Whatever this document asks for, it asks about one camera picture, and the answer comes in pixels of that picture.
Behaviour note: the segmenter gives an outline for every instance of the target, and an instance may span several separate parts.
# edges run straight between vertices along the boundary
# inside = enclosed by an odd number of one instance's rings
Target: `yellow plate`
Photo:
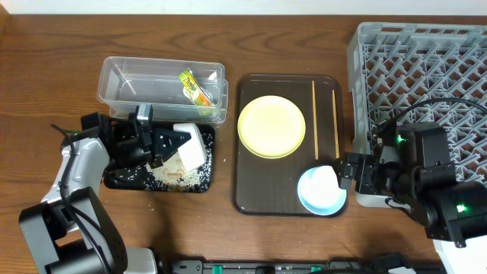
[[[290,100],[262,96],[247,104],[238,117],[238,135],[257,156],[282,158],[303,142],[306,123],[303,113]]]

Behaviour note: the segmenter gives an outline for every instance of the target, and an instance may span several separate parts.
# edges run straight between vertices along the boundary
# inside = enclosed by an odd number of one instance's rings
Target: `wooden table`
[[[346,47],[362,21],[484,24],[486,18],[371,16],[11,16],[0,48],[0,272],[36,272],[18,226],[61,164],[61,135],[101,111],[97,84],[108,56],[220,62],[230,83],[228,116],[216,128],[212,185],[205,194],[109,190],[100,200],[126,245],[166,259],[324,261],[399,251],[439,260],[420,225],[402,212],[369,209],[350,196],[336,219],[250,217],[231,204],[238,80],[249,73],[319,74],[342,86],[346,148],[352,96]]]

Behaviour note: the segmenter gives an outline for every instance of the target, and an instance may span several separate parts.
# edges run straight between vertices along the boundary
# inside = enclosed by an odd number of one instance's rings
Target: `round plate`
[[[347,191],[338,187],[330,166],[313,167],[299,178],[298,197],[303,206],[317,215],[333,215],[344,205]]]
[[[262,96],[248,103],[238,117],[238,135],[243,145],[262,158],[282,158],[303,142],[303,113],[290,100]]]

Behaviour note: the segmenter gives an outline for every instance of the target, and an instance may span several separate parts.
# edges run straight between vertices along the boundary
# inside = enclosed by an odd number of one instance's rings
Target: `plastic dish rack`
[[[347,49],[353,151],[372,154],[371,127],[415,102],[458,97],[487,107],[487,27],[365,22]],[[447,130],[457,179],[487,181],[487,116],[463,104],[418,107],[400,123]]]

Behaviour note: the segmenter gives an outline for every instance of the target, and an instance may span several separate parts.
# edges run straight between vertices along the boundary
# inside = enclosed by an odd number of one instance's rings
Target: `brown tray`
[[[313,81],[318,160],[315,158]],[[343,152],[342,94],[335,79],[323,75],[248,75],[240,80],[237,88],[237,121],[240,112],[250,101],[265,95],[276,95],[289,99],[299,107],[306,121],[306,134],[296,151],[279,159],[255,156],[244,147],[236,134],[232,202],[239,212],[246,215],[317,216],[302,206],[298,198],[298,180],[309,168],[331,164],[336,159],[333,90],[339,152]],[[345,207],[327,217],[339,215]]]

